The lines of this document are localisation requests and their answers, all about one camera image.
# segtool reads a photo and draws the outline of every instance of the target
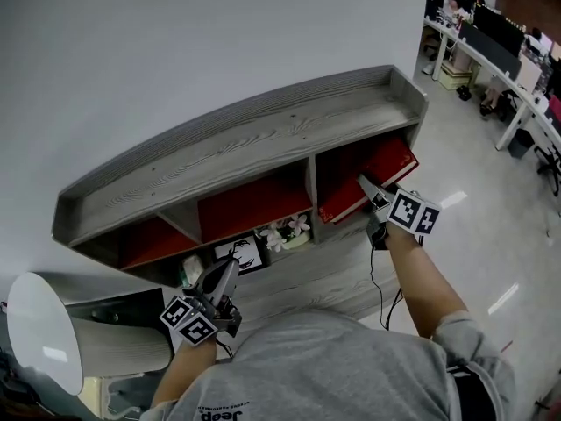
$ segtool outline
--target picture frame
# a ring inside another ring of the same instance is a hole
[[[247,248],[244,254],[237,253],[240,261],[239,267],[239,275],[247,275],[254,271],[260,270],[262,268],[266,268],[269,266],[268,264],[268,256],[265,252],[263,247],[263,242],[259,241],[259,239],[255,236],[255,234],[251,232],[246,232],[244,234],[238,235],[236,237],[227,239],[223,242],[217,243],[212,247],[212,260],[216,263],[218,260],[222,259],[226,256],[229,250],[233,247],[235,243],[244,240],[247,244],[242,245],[242,249],[245,247]],[[253,260],[253,264],[249,266],[245,266],[247,262]]]

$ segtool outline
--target white table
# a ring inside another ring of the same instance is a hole
[[[71,395],[84,377],[134,375],[164,368],[171,351],[155,329],[71,318],[53,287],[25,273],[8,296],[8,333],[22,367],[49,375]]]
[[[551,120],[546,118],[543,114],[543,110],[539,108],[535,103],[535,97],[532,96],[525,89],[518,86],[518,84],[512,81],[506,74],[502,72],[497,66],[495,66],[487,57],[481,54],[472,46],[467,45],[462,39],[458,37],[458,31],[453,28],[446,28],[444,25],[434,22],[432,20],[424,19],[424,24],[430,26],[431,28],[437,30],[442,34],[442,42],[440,43],[440,49],[438,50],[437,63],[435,65],[435,70],[432,74],[433,80],[438,80],[440,76],[440,69],[442,67],[442,62],[444,60],[444,53],[446,52],[446,46],[448,45],[448,40],[456,42],[456,46],[462,51],[470,55],[474,60],[476,60],[482,67],[487,69],[492,75],[499,77],[507,86],[513,90],[516,95],[522,100],[522,104],[518,108],[515,117],[510,122],[505,133],[502,135],[501,139],[497,142],[495,148],[497,150],[503,149],[506,145],[510,143],[512,138],[515,136],[516,130],[519,127],[525,125],[528,118],[524,117],[526,111],[530,111],[535,114],[535,121],[540,125],[545,135],[548,139],[553,142],[557,149],[561,148],[561,136],[557,130],[553,127]]]

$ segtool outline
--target trash bin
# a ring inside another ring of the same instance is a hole
[[[513,158],[521,159],[524,154],[534,145],[532,135],[526,130],[516,130],[515,136],[508,144],[508,152]]]

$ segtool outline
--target hand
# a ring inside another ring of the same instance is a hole
[[[398,225],[395,225],[391,221],[386,222],[386,246],[389,248],[391,243],[395,242],[403,242],[403,241],[411,241],[413,240],[416,243],[415,236],[410,234],[409,232],[405,231]]]

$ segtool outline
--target gray t-shirt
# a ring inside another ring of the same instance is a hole
[[[141,420],[461,419],[446,371],[458,364],[477,369],[497,420],[511,419],[513,371],[466,312],[444,318],[432,340],[303,312],[254,333],[231,363]]]

